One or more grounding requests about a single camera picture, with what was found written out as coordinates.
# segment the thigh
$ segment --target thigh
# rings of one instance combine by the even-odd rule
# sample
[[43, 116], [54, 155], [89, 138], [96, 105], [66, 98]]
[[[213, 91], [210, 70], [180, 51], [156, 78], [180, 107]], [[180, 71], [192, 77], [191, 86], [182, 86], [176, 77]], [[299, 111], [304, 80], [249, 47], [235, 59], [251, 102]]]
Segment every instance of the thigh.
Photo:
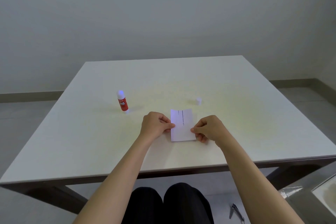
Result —
[[155, 189], [135, 189], [129, 199], [122, 224], [162, 223], [163, 202]]
[[164, 197], [167, 223], [213, 224], [210, 204], [203, 194], [186, 183], [171, 186]]

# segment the glue stick label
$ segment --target glue stick label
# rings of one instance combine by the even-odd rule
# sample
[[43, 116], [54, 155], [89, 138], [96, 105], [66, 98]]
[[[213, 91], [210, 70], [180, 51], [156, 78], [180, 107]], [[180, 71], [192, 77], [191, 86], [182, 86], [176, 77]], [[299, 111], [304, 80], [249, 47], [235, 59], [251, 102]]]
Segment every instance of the glue stick label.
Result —
[[128, 105], [127, 105], [127, 102], [126, 102], [126, 98], [124, 98], [124, 99], [118, 99], [118, 101], [119, 101], [121, 110], [127, 111], [128, 110]]

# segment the leg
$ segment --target leg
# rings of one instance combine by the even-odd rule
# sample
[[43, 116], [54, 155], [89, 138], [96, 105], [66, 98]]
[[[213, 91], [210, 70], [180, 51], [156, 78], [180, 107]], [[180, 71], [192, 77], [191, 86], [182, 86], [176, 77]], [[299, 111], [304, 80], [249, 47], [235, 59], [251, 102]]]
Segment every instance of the leg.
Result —
[[79, 214], [87, 199], [67, 186], [30, 187], [26, 184], [2, 184], [3, 188], [33, 197], [71, 213]]
[[163, 205], [167, 223], [214, 224], [207, 199], [186, 183], [171, 186], [165, 194]]
[[266, 178], [277, 190], [279, 190], [320, 168], [321, 166], [314, 164], [279, 167], [267, 175]]
[[128, 201], [122, 224], [162, 223], [163, 202], [155, 189], [135, 189]]

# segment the bare arm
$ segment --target bare arm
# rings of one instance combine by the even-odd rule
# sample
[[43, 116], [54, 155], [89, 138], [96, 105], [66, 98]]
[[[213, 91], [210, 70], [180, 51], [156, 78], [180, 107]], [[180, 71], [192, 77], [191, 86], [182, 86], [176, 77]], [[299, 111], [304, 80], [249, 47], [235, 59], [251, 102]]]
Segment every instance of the bare arm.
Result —
[[211, 139], [221, 148], [251, 223], [303, 224], [216, 116], [201, 119], [191, 131], [199, 141]]
[[74, 224], [119, 224], [152, 142], [175, 125], [161, 113], [144, 116], [141, 132], [131, 148], [107, 176], [79, 213]]

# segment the beige baseboard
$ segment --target beige baseboard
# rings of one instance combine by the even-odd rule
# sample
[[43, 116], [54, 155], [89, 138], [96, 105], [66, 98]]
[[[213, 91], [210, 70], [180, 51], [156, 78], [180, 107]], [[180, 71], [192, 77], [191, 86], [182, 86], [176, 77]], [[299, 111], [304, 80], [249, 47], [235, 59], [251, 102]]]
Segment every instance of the beige baseboard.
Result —
[[[336, 106], [336, 90], [316, 78], [271, 80], [270, 83], [277, 89], [310, 87], [312, 90], [324, 97], [328, 102]], [[62, 93], [63, 91], [0, 94], [0, 103], [58, 100]]]

